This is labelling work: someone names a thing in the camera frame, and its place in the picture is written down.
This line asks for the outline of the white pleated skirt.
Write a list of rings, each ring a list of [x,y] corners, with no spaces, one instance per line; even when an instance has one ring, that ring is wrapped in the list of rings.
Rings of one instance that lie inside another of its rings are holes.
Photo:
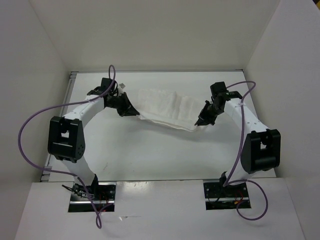
[[[204,126],[195,125],[203,106],[194,97],[160,89],[139,90],[134,104],[140,120],[188,132],[205,129]]]

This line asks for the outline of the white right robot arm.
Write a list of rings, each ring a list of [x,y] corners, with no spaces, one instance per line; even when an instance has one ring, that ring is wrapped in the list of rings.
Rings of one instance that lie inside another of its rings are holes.
[[[237,185],[248,181],[255,173],[269,171],[280,165],[281,134],[263,124],[246,106],[245,96],[229,91],[226,84],[210,86],[211,99],[198,115],[195,126],[214,125],[221,114],[227,114],[240,129],[238,153],[232,168],[222,173],[219,191],[229,197]]]

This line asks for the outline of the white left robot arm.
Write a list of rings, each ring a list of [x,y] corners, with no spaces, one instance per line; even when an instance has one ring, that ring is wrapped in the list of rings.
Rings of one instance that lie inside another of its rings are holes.
[[[54,116],[49,124],[48,153],[62,161],[73,175],[75,186],[70,190],[88,200],[96,199],[102,191],[97,175],[84,157],[84,128],[105,108],[115,109],[120,117],[140,114],[123,88],[115,80],[104,77],[99,86],[87,93],[84,103],[63,116]]]

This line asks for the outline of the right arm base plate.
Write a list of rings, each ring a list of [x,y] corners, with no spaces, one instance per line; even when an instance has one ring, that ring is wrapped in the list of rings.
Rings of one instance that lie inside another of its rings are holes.
[[[238,204],[240,204],[239,209],[251,208],[245,183],[222,187],[218,180],[204,181],[203,190],[207,211],[232,210],[236,209]]]

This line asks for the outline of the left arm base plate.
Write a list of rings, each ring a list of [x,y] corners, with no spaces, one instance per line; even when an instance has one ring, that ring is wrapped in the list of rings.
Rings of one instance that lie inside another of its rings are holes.
[[[71,192],[68,207],[69,213],[94,212],[94,208],[87,198],[87,193],[82,185],[74,183],[72,187],[62,186]],[[116,182],[100,182],[97,186],[96,193],[93,193],[93,191],[88,188],[91,200],[98,212],[114,212],[116,186]]]

